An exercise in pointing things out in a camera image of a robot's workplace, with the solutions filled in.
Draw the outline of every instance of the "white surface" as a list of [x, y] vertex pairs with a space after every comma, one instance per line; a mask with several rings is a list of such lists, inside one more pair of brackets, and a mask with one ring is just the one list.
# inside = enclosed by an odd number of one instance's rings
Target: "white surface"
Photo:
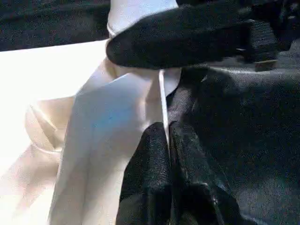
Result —
[[109, 84], [91, 91], [84, 87], [85, 91], [79, 92], [67, 129], [49, 224], [115, 223], [124, 170], [145, 128], [164, 121], [165, 95], [161, 94], [168, 95], [176, 88], [180, 73], [175, 71], [165, 72], [173, 84], [167, 90], [160, 84], [164, 80], [159, 79], [158, 71], [140, 74], [141, 70], [131, 69]]
[[176, 7], [176, 0], [111, 0], [107, 29], [114, 36], [142, 17]]
[[30, 146], [25, 111], [36, 100], [74, 95], [103, 61], [105, 43], [0, 52], [1, 224], [45, 224], [58, 165]]

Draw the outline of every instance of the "black cloth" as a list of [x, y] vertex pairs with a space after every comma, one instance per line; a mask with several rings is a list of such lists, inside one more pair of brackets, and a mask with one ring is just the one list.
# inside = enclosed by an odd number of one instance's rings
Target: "black cloth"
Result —
[[190, 124], [224, 171], [243, 214], [300, 222], [300, 41], [277, 68], [236, 59], [183, 69], [169, 120]]
[[108, 38], [110, 0], [2, 0], [0, 51]]

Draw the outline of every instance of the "black fabric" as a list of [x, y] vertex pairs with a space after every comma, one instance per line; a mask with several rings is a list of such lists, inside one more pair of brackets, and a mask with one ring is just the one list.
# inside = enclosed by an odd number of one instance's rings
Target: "black fabric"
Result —
[[108, 38], [110, 0], [2, 0], [0, 51]]
[[181, 224], [185, 213], [191, 214], [197, 224], [243, 224], [221, 168], [202, 147], [194, 129], [175, 122], [170, 126], [170, 138], [174, 224]]
[[191, 124], [224, 171], [242, 214], [300, 222], [300, 41], [277, 68], [226, 59], [183, 69], [167, 97], [170, 122]]
[[167, 225], [171, 169], [164, 126], [150, 125], [129, 161], [121, 188], [117, 225]]

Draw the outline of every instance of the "black leather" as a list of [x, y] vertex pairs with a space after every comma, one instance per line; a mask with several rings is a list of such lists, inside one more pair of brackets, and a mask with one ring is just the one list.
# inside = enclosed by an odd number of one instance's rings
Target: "black leather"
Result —
[[170, 126], [175, 225], [243, 224], [224, 173], [189, 125]]
[[236, 59], [183, 69], [169, 120], [191, 124], [224, 171], [241, 214], [300, 222], [300, 41], [277, 68]]

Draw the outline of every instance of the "white fabric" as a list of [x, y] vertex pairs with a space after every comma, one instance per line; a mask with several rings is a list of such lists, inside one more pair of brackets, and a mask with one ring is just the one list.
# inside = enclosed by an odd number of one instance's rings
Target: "white fabric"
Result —
[[[175, 0], [112, 0], [108, 29], [115, 36], [139, 18], [177, 7]], [[144, 130], [163, 122], [166, 95], [180, 69], [118, 67], [105, 59], [78, 92], [67, 128], [50, 225], [113, 225], [124, 170]]]

